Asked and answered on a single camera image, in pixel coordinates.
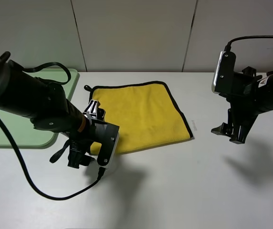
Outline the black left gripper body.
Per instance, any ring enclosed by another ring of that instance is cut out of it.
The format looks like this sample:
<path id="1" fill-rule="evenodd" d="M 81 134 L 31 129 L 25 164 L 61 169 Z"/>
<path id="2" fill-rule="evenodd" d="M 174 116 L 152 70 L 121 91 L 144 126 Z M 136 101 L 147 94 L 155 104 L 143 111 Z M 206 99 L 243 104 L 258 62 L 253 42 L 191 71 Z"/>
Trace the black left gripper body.
<path id="1" fill-rule="evenodd" d="M 64 134 L 69 138 L 66 147 L 70 148 L 68 157 L 87 157 L 94 142 L 102 139 L 105 127 L 105 112 L 70 112 L 64 118 Z"/>

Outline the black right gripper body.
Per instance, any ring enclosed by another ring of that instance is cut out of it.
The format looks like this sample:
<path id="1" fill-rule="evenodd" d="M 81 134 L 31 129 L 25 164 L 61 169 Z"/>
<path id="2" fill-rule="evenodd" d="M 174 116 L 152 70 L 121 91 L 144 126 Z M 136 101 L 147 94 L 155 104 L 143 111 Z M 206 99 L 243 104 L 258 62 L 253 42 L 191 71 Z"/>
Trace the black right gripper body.
<path id="1" fill-rule="evenodd" d="M 255 114 L 254 105 L 255 87 L 261 75 L 256 75 L 256 69 L 248 66 L 241 73 L 233 74 L 231 92 L 226 96 L 230 103 L 231 116 L 234 124 L 253 124 L 258 115 Z"/>

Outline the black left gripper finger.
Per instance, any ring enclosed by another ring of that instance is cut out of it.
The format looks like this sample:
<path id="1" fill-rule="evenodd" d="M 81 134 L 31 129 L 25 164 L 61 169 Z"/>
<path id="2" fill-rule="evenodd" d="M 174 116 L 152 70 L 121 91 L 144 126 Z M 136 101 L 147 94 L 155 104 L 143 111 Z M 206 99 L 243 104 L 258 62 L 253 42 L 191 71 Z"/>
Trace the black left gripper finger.
<path id="1" fill-rule="evenodd" d="M 90 100 L 86 109 L 84 110 L 84 115 L 90 119 L 104 119 L 105 110 L 100 108 L 100 102 L 97 100 Z"/>
<path id="2" fill-rule="evenodd" d="M 80 165 L 87 167 L 94 160 L 95 158 L 88 156 L 83 152 L 70 149 L 68 166 L 72 168 L 80 168 Z"/>

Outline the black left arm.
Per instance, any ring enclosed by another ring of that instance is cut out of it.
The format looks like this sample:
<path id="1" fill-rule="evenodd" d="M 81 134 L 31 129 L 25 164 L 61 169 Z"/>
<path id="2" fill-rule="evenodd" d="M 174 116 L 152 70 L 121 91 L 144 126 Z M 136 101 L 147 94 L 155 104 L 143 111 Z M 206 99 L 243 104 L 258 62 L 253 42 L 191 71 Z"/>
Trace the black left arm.
<path id="1" fill-rule="evenodd" d="M 105 166 L 113 147 L 107 124 L 95 122 L 89 114 L 79 111 L 66 98 L 63 89 L 65 82 L 29 75 L 50 66 L 58 66 L 65 71 L 69 81 L 71 73 L 68 68 L 59 62 L 24 68 L 9 57 L 10 52 L 0 56 L 0 110 L 29 119 L 34 129 L 67 136 L 71 167 L 88 165 L 90 158 L 83 156 L 82 152 L 87 151 L 92 143 L 100 143 L 102 157 L 98 163 Z"/>

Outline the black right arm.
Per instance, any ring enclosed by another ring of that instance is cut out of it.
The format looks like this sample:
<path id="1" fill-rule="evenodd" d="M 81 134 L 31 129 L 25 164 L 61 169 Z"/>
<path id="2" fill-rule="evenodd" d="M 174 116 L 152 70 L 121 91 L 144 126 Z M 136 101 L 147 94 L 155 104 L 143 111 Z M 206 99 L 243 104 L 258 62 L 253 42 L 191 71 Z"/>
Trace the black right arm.
<path id="1" fill-rule="evenodd" d="M 226 100 L 231 105 L 235 125 L 244 125 L 260 114 L 273 111 L 273 71 L 265 77 L 235 73 Z"/>

